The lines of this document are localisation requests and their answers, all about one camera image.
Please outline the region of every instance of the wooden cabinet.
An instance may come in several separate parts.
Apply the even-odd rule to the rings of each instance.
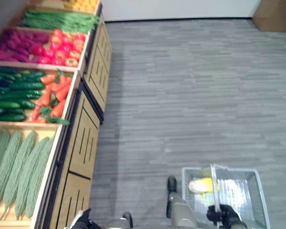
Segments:
[[[87,89],[93,95],[98,105],[105,111],[112,48],[108,38],[106,25],[101,16],[100,24],[94,35],[94,43],[84,80]]]
[[[90,180],[70,173],[67,175],[59,215],[57,220],[53,220],[51,228],[63,229],[64,226],[70,226],[76,213],[88,208],[90,188]]]
[[[75,101],[77,109],[52,210],[50,228],[70,225],[76,212],[87,209],[100,121],[84,91]]]

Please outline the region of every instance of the slotted wooden panel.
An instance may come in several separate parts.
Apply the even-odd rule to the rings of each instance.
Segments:
[[[76,138],[69,170],[92,178],[100,121],[84,94],[80,102],[82,108],[78,126],[73,128]]]
[[[100,93],[104,103],[107,99],[107,88],[109,82],[109,74],[102,60],[99,49],[96,50],[91,75],[88,78],[88,85],[94,84]]]
[[[91,180],[68,173],[57,225],[52,225],[51,228],[62,229],[70,226],[76,213],[88,208],[90,188]]]
[[[100,34],[99,34],[97,46],[100,50],[106,69],[109,72],[110,64],[111,64],[112,49],[111,49],[110,41],[108,38],[106,25],[104,23],[100,24]]]

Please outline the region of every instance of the wooden crate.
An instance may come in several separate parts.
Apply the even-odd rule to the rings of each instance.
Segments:
[[[26,27],[11,27],[12,29],[21,30],[21,31],[32,31],[32,32],[46,32],[49,35],[53,33],[52,30],[42,30],[42,29],[34,29],[34,28],[26,28]],[[52,64],[40,64],[40,63],[26,63],[26,62],[7,62],[7,61],[0,61],[0,66],[2,67],[16,67],[16,68],[31,68],[31,69],[40,69],[40,70],[56,70],[61,69],[62,71],[69,71],[69,72],[75,72],[77,70],[80,71],[81,74],[83,74],[84,68],[86,66],[86,58],[85,58],[85,50],[87,48],[87,45],[89,43],[90,39],[90,33],[86,36],[86,40],[84,43],[84,47],[81,53],[81,58],[79,60],[79,64],[77,67],[69,67],[69,66],[60,66],[60,65],[52,65]],[[50,43],[44,45],[45,48],[48,48]]]
[[[31,69],[31,68],[13,68],[13,69],[19,69],[19,70],[29,70],[29,71],[35,71],[35,69]],[[57,70],[42,70],[43,72],[45,72],[46,74],[57,74]],[[73,74],[73,78],[72,78],[72,82],[70,85],[70,89],[66,98],[66,104],[65,107],[63,109],[61,118],[65,119],[67,111],[69,109],[69,105],[72,102],[72,94],[75,92],[76,89],[78,89],[80,81],[81,81],[81,74],[78,71],[70,71],[69,69],[64,70],[65,73],[72,73]],[[25,110],[25,115],[28,117],[27,121],[31,121],[31,116],[32,116],[32,112],[33,110]],[[20,125],[23,122],[14,122],[16,125]]]
[[[30,0],[30,4],[35,5],[37,7],[49,7],[56,10],[69,10],[65,8],[63,0]],[[100,7],[101,1],[98,0],[97,5],[94,11],[81,11],[81,10],[69,10],[73,12],[84,12],[89,14],[97,14],[98,8]]]
[[[103,17],[94,37],[87,73],[83,77],[102,111],[105,111],[112,48]]]
[[[84,91],[78,95],[78,108],[57,187],[50,228],[70,225],[74,215],[89,204],[100,120]]]
[[[61,133],[61,125],[55,125],[55,124],[28,124],[28,123],[3,123],[0,122],[0,129],[8,130],[11,134],[15,130],[19,130],[22,133],[23,140],[25,137],[31,132],[35,131],[37,133],[37,141],[40,141],[44,137],[54,137],[54,143],[50,152],[50,156],[45,168],[45,173],[43,175],[43,179],[41,182],[41,188],[38,193],[37,202],[35,205],[33,216],[28,219],[25,216],[25,212],[22,214],[20,220],[16,220],[15,213],[14,213],[14,204],[9,209],[6,217],[4,220],[0,221],[0,229],[7,229],[7,228],[21,228],[21,229],[28,229],[28,228],[34,228],[36,223],[36,217],[40,211],[40,204],[42,197],[44,195],[46,180],[48,179],[49,171],[51,164],[53,163],[53,157],[55,154],[55,150],[57,147],[57,142],[59,135]],[[4,203],[3,201],[0,202],[0,217],[2,213],[4,212]]]

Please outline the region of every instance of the shopping basket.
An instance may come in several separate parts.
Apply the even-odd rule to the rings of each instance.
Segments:
[[[212,193],[201,195],[189,190],[192,180],[207,177],[212,178]],[[182,198],[189,202],[203,228],[216,228],[206,217],[208,207],[215,205],[215,210],[220,211],[219,204],[226,204],[235,209],[248,228],[270,229],[262,184],[255,169],[218,165],[185,167],[182,169]]]

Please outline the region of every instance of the gray carpet floor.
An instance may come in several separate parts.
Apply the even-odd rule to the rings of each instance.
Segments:
[[[107,24],[112,67],[90,206],[104,225],[169,225],[166,179],[209,163],[255,168],[286,229],[286,33],[246,20]]]

